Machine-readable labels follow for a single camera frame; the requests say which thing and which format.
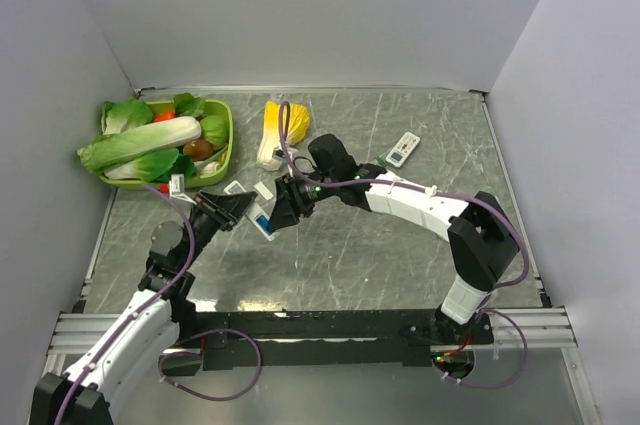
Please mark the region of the grey white remote control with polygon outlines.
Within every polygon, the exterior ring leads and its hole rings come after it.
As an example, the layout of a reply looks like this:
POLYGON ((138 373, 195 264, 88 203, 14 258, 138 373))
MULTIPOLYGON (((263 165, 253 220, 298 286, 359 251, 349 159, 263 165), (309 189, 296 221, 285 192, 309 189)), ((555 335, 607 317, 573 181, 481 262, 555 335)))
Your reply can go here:
POLYGON ((269 215, 261 206, 253 203, 245 216, 268 241, 275 240, 277 233, 269 231, 269 215))

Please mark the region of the blue AAA battery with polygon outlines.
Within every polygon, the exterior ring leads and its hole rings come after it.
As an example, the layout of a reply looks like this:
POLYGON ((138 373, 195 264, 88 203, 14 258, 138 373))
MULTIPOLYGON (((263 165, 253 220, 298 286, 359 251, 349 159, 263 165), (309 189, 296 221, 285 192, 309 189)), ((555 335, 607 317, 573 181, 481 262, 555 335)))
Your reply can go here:
POLYGON ((269 230, 269 219, 264 216, 264 215, 260 215, 256 218, 256 223, 261 227, 261 229, 267 234, 270 235, 271 232, 269 230))

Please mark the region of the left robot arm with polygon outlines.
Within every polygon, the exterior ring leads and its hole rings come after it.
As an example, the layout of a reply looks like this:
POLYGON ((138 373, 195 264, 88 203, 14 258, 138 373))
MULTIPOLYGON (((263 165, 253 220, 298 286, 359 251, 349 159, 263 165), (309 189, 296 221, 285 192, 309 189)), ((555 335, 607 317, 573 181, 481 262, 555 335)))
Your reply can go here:
POLYGON ((195 280, 189 269, 219 231, 230 231, 257 195, 199 192, 179 222, 158 225, 145 272, 125 310, 62 374, 37 383, 32 424, 111 424, 138 382, 171 346, 192 343, 198 314, 187 298, 195 280))

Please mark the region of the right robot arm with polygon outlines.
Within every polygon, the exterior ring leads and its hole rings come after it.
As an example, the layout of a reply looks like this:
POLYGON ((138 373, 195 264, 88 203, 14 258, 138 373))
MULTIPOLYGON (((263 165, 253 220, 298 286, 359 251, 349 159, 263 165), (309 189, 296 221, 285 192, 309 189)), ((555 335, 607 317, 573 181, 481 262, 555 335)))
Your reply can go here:
POLYGON ((462 341, 490 295, 507 287, 502 276, 515 256, 527 254, 522 237, 495 197, 485 192, 445 193, 381 166, 359 164, 333 134, 315 139, 308 150, 313 165, 308 173, 297 168, 286 143, 273 150, 274 158, 286 162, 289 171, 275 182, 269 231, 298 224, 317 203, 336 197, 347 206, 400 218, 434 233, 449 244, 456 271, 436 312, 437 332, 448 343, 462 341))

